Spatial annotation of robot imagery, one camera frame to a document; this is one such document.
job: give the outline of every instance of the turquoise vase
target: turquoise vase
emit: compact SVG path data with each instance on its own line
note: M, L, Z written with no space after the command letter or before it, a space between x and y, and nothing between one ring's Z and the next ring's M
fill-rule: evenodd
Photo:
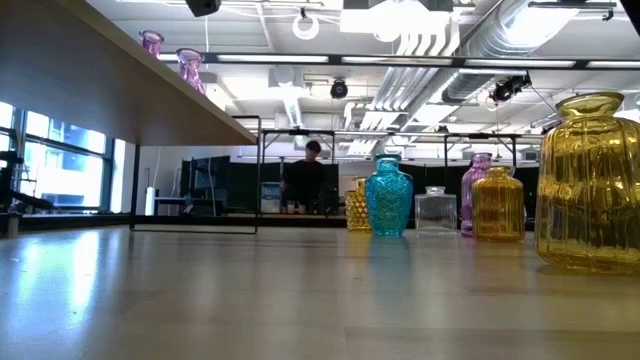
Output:
M367 211L378 236L401 236L409 221L413 179L398 171L399 155L376 156L376 172L365 186Z

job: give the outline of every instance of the glass vase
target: glass vase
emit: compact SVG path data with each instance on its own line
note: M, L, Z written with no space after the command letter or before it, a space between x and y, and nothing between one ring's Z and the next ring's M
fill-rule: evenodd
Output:
M536 251L549 263L640 273L640 125L613 117L624 97L593 93L556 108L542 145Z
M178 49L178 62L180 63L180 77L201 94L205 93L204 84L200 80L200 64L204 57L193 49Z
M473 184L473 237L478 241L524 240L524 190L509 169L491 167Z
M376 156L376 172L365 185L369 223L378 236L402 236L409 221L413 178L398 171L400 156Z
M491 153L473 154L471 168L462 176L462 224L460 231L464 236L473 236L473 198L471 186L477 180L487 176L487 169L491 166Z
M444 186L427 187L426 194L416 195L416 230L450 232L457 229L456 196L444 193Z
M355 180L356 190L346 193L347 229L349 231L371 231L365 196L367 178L358 177Z
M151 55L158 57L160 55L160 46L164 42L164 37L152 30L143 30L138 34L142 40L142 47Z

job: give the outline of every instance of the pink vase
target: pink vase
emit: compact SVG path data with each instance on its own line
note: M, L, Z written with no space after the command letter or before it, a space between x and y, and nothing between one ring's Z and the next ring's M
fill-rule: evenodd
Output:
M158 57L160 54L160 46L164 42L164 37L159 33L151 30L143 30L138 34L142 40L142 47L150 52L153 56Z
M473 201L471 186L474 182L487 176L487 169L491 166L491 153L473 154L471 169L462 177L462 235L473 236Z
M205 93L204 84L200 80L200 64L204 57L193 49L178 49L178 62L180 63L180 76L201 94Z

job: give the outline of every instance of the man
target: man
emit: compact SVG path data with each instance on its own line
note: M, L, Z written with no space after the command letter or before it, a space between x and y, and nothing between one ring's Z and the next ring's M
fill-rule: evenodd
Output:
M287 201L298 202L298 212L304 214L312 200L319 198L324 183L324 169L316 161L320 153L320 144L309 141L305 149L305 159L293 163L284 174L283 206Z

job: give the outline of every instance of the wooden shelf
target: wooden shelf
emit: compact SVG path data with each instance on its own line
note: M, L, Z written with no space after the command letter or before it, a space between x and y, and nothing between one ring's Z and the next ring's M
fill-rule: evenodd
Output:
M0 2L0 101L140 145L256 137L84 0Z

